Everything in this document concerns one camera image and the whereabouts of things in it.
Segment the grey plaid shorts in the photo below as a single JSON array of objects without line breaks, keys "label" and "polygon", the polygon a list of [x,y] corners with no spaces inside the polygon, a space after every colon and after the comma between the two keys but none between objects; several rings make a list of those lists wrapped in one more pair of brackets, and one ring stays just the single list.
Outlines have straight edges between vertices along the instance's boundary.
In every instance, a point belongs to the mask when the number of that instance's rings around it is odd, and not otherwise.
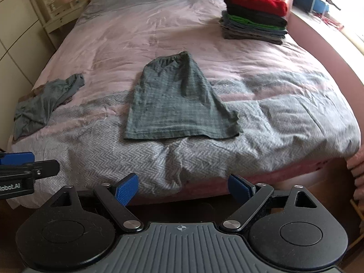
[{"label": "grey plaid shorts", "polygon": [[134,87],[124,138],[229,139],[240,133],[239,116],[214,92],[189,52],[158,57]]}]

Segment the grey folded clothes stack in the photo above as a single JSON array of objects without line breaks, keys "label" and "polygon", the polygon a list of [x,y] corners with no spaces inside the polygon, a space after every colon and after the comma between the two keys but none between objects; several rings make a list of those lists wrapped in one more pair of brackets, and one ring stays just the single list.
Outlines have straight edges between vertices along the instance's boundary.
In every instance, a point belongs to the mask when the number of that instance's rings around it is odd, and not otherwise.
[{"label": "grey folded clothes stack", "polygon": [[220,26],[222,27],[222,36],[227,40],[258,40],[266,41],[272,44],[282,45],[288,32],[274,31],[274,30],[257,30],[250,28],[241,28],[236,25],[228,24],[226,21],[220,20]]}]

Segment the crumpled grey garment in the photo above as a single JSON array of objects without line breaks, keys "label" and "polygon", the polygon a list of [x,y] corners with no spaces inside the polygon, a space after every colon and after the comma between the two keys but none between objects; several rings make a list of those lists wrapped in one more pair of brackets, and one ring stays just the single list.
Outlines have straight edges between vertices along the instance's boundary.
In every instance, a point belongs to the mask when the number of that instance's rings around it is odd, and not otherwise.
[{"label": "crumpled grey garment", "polygon": [[47,82],[20,98],[15,110],[13,140],[17,141],[44,128],[53,111],[72,100],[84,85],[83,75],[76,73],[65,80]]}]

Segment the pink bed base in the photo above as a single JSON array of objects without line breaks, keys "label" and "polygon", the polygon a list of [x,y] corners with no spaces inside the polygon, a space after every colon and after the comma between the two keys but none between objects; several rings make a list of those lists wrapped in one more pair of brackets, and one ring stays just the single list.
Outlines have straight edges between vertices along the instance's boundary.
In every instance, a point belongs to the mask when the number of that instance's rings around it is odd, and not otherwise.
[{"label": "pink bed base", "polygon": [[[322,162],[303,161],[295,163],[285,168],[265,174],[255,174],[247,178],[251,183],[264,182],[269,185],[275,185],[288,181],[290,179],[302,179],[305,175],[317,173],[322,178],[324,172],[334,173],[337,168],[341,171],[346,170],[347,163],[343,158],[333,158]],[[131,205],[144,205],[156,203],[170,203],[184,200],[194,200],[200,198],[209,198],[228,193],[227,179],[222,177],[208,177],[195,181],[187,180],[182,184],[182,188],[174,194],[168,195],[163,191],[161,195],[156,197],[146,196],[138,193],[131,201]]]}]

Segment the white bedside shelf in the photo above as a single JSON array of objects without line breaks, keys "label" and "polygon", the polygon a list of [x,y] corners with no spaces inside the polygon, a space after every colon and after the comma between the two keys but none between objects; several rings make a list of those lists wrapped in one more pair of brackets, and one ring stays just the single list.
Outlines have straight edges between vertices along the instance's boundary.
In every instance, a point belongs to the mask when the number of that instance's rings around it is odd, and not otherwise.
[{"label": "white bedside shelf", "polygon": [[59,48],[67,34],[72,28],[89,0],[42,0],[46,11],[43,28],[51,43],[56,49]]}]

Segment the black folded garment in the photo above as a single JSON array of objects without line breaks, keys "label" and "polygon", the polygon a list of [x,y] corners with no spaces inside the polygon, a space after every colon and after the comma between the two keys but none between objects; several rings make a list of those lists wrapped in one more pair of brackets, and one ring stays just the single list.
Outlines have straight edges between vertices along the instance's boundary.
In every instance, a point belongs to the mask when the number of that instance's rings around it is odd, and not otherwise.
[{"label": "black folded garment", "polygon": [[275,14],[260,12],[258,10],[251,10],[239,5],[235,5],[231,0],[224,0],[228,14],[237,17],[245,18],[251,22],[271,25],[274,27],[286,27],[288,24],[284,17],[279,17]]}]

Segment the green folded garment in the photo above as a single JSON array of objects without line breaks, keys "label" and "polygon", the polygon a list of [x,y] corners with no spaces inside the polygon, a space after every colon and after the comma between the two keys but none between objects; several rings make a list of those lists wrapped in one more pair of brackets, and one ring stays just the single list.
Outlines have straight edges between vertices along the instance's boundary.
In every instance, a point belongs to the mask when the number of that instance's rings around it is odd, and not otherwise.
[{"label": "green folded garment", "polygon": [[263,30],[263,31],[287,31],[287,29],[285,27],[277,27],[277,26],[272,26],[272,25],[265,25],[265,24],[261,24],[261,23],[254,23],[246,18],[239,18],[237,19],[237,16],[235,15],[230,15],[228,14],[228,12],[226,10],[222,11],[222,21],[224,21],[225,23],[229,24],[229,25],[233,25],[234,27],[239,27],[239,28],[254,28],[257,30]]}]

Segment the blue plastic box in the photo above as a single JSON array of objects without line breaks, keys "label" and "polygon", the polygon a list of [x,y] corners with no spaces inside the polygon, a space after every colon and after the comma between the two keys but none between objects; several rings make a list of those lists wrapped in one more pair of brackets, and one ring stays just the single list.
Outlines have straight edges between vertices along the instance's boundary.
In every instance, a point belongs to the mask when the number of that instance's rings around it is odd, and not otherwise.
[{"label": "blue plastic box", "polygon": [[325,14],[329,10],[328,0],[313,0],[311,11],[317,14]]}]

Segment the red folded sweater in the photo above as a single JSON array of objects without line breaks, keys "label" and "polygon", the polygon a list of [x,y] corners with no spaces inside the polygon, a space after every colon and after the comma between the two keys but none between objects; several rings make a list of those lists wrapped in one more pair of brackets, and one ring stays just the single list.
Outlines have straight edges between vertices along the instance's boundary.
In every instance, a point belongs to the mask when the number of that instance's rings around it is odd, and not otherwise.
[{"label": "red folded sweater", "polygon": [[287,4],[282,0],[231,0],[233,4],[243,8],[266,12],[268,14],[285,17],[288,12]]}]

